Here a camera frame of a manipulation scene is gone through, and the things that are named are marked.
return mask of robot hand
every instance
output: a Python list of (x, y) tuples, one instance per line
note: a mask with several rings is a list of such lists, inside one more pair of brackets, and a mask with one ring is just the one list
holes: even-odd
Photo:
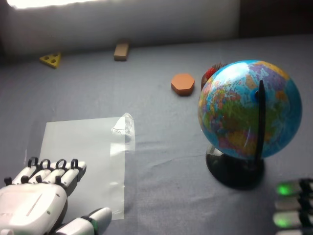
[(275, 202), (279, 211), (273, 220), (284, 230), (276, 235), (313, 235), (313, 179), (300, 179), (280, 183), (277, 193), (282, 196)]
[(32, 157), (17, 177), (0, 189), (0, 235), (101, 235), (112, 212), (100, 208), (62, 225), (71, 195), (86, 172), (86, 163), (56, 163)]

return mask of orange hexagon block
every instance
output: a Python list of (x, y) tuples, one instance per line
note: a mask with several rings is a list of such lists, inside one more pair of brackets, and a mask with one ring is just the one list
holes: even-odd
[(172, 89), (179, 95), (190, 95), (194, 86), (195, 80), (188, 73), (177, 74), (172, 80)]

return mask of sheet of paper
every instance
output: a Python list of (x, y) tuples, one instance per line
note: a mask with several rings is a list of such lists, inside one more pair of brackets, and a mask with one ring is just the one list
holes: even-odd
[(110, 207), (113, 219), (124, 219), (125, 117), (48, 122), (40, 159), (87, 163), (87, 170), (68, 198), (64, 222)]

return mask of globe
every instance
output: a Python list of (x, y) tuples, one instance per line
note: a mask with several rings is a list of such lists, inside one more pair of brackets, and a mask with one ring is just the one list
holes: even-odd
[(203, 133), (224, 154), (243, 160), (255, 157), (259, 123), (256, 92), (260, 80), (266, 95), (262, 158), (284, 148), (300, 126), (300, 93), (287, 73), (259, 60), (229, 64), (208, 79), (198, 104)]

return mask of yellow triangle block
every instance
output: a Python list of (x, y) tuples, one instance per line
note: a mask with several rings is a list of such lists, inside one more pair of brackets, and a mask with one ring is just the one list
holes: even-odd
[(60, 59), (61, 59), (61, 53), (60, 52), (50, 54), (50, 55), (45, 55), (45, 56), (39, 58), (39, 60), (41, 62), (43, 62), (46, 65), (49, 65), (55, 69), (59, 66)]

